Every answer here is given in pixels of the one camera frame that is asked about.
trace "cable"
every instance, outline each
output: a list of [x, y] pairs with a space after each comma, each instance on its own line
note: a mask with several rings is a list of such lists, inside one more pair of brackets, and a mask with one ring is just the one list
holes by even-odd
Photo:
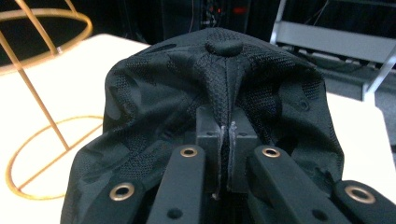
[[320, 14], [318, 15], [317, 19], [315, 20], [313, 26], [315, 26], [315, 25], [317, 24], [317, 22], [318, 22], [318, 20], [319, 20], [319, 18], [320, 18], [320, 16], [321, 16], [321, 14], [323, 13], [323, 11], [324, 11], [324, 9], [326, 8], [326, 6], [329, 5], [329, 3], [330, 3], [330, 1], [327, 0], [327, 1], [326, 1], [326, 4], [324, 5], [324, 7], [322, 8], [322, 10], [320, 11]]
[[321, 13], [323, 12], [323, 10], [324, 10], [324, 8], [327, 6], [327, 5], [329, 5], [329, 0], [327, 0], [326, 1], [326, 3], [324, 4], [324, 6], [320, 9], [320, 10], [318, 10], [311, 18], [309, 18], [306, 22], [304, 22], [304, 24], [308, 24], [312, 19], [314, 19], [318, 14], [320, 14], [319, 15], [319, 17], [321, 16]]
[[191, 33], [192, 25], [194, 24], [194, 0], [191, 0], [191, 25], [190, 25], [190, 30], [189, 33]]

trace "black fabric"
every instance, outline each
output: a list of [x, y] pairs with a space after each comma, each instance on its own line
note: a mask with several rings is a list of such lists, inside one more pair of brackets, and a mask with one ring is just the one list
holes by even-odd
[[[194, 132], [196, 109], [206, 104], [224, 131], [233, 109], [241, 107], [263, 144], [286, 147], [330, 193], [341, 179], [344, 155], [325, 93], [312, 64], [220, 28], [174, 37], [122, 60], [106, 78], [104, 133], [73, 163], [61, 222], [81, 222], [114, 176], [152, 188], [172, 150]], [[222, 187], [230, 145], [224, 133]]]

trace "white table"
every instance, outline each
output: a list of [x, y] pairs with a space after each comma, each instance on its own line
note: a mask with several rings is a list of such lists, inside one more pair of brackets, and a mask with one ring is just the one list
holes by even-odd
[[[55, 120], [78, 115], [102, 116], [108, 70], [119, 60], [146, 47], [111, 35], [97, 35], [53, 60], [26, 69], [26, 73]], [[330, 93], [328, 101], [334, 128], [346, 157], [343, 179], [365, 183], [396, 203], [396, 173], [381, 111]], [[0, 76], [0, 104], [0, 174], [3, 174], [13, 152], [48, 122], [17, 73]], [[60, 126], [60, 129], [71, 144], [77, 136], [96, 125], [95, 122], [98, 120], [72, 123]], [[95, 132], [78, 148], [100, 133]], [[62, 149], [51, 133], [38, 138], [15, 163], [15, 181], [21, 182], [28, 176], [26, 173], [32, 173]], [[46, 190], [53, 193], [65, 191], [76, 152], [75, 149], [57, 162], [26, 190], [42, 193], [48, 187]], [[5, 181], [0, 181], [0, 192], [0, 223], [59, 222], [63, 199], [29, 201], [10, 192]]]

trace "cap button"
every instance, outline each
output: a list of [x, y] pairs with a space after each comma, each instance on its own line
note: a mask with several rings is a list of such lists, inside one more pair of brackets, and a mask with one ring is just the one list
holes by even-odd
[[233, 57], [241, 53], [243, 43], [240, 40], [224, 40], [224, 41], [207, 41], [205, 43], [206, 50], [211, 54], [222, 57]]

